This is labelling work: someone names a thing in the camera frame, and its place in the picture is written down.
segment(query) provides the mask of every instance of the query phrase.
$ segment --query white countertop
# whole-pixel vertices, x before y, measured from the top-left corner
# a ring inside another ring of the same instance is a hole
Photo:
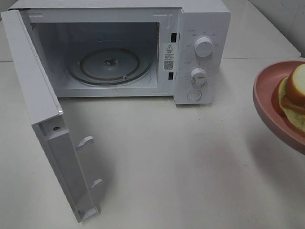
[[[300,52],[247,0],[224,0],[232,18],[223,59],[295,58]],[[0,62],[12,61],[0,21]]]
[[[13,63],[0,63],[1,228],[304,228],[305,156],[252,101],[257,73],[278,60],[222,60],[210,105],[61,99],[73,139],[95,137],[82,158],[104,180],[102,212],[81,224],[32,131]]]

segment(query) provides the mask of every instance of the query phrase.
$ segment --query pink plate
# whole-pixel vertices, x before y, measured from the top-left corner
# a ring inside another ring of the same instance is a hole
[[[273,108],[271,96],[280,81],[305,61],[283,61],[265,67],[256,77],[253,87],[255,108],[266,126],[283,142],[305,154],[305,133],[294,127]]]

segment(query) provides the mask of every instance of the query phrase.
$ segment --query tiled wall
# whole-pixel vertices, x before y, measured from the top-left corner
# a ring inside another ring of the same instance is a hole
[[[0,12],[6,11],[8,7],[14,4],[17,0],[0,0]]]
[[[305,57],[305,0],[250,0]]]

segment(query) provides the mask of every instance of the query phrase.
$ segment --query bread slice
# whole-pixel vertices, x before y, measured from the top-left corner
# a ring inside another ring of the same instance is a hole
[[[279,87],[279,101],[282,101],[283,97],[286,95],[286,85],[289,79],[284,78],[282,86]],[[299,130],[305,132],[305,114],[301,114],[292,109],[288,109],[282,105],[280,102],[280,106],[284,111],[289,122],[294,125]]]
[[[275,90],[273,91],[272,97],[271,97],[272,107],[282,117],[286,117],[286,115],[280,106],[281,100],[279,99],[279,94],[287,79],[288,79],[288,77],[286,77],[280,81],[280,83],[276,86]]]
[[[289,76],[286,83],[288,99],[296,105],[305,105],[305,64],[299,65]]]

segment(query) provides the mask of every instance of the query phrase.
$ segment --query qr code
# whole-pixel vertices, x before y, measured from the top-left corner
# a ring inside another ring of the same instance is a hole
[[[173,69],[173,61],[164,61],[164,69]]]

